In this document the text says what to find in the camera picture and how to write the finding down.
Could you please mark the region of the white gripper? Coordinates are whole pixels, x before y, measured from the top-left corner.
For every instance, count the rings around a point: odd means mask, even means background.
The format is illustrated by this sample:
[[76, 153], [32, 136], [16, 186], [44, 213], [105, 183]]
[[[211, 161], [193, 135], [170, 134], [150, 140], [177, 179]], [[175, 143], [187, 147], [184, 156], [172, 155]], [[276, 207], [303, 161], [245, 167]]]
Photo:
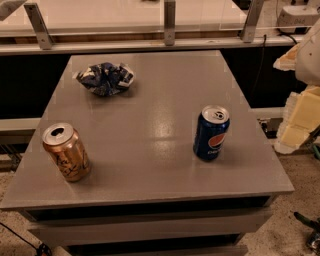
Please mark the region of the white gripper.
[[301, 93], [291, 92], [277, 131], [274, 149], [291, 154], [299, 149], [320, 126], [320, 19], [300, 44], [294, 45], [273, 64], [281, 71], [294, 71], [308, 85]]

